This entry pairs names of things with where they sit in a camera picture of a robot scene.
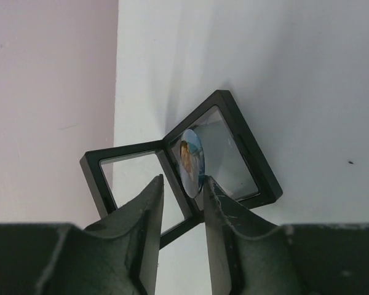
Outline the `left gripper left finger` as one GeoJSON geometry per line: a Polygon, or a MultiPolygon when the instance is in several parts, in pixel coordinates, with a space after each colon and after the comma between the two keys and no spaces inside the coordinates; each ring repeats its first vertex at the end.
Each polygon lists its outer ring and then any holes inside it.
{"type": "Polygon", "coordinates": [[[164,179],[80,229],[0,224],[0,294],[154,294],[164,179]]]}

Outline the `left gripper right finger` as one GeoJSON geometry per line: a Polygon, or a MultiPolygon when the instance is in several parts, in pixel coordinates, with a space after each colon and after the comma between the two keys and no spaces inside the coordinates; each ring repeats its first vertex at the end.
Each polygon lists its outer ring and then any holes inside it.
{"type": "Polygon", "coordinates": [[[369,294],[369,223],[277,226],[204,184],[213,294],[369,294]]]}

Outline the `round blue picture brooch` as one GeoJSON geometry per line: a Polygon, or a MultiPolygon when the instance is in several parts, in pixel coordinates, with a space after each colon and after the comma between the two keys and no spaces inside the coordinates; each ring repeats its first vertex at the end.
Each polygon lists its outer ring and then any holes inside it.
{"type": "Polygon", "coordinates": [[[196,198],[204,185],[205,157],[204,149],[194,130],[187,129],[180,138],[180,178],[187,195],[196,198]]]}

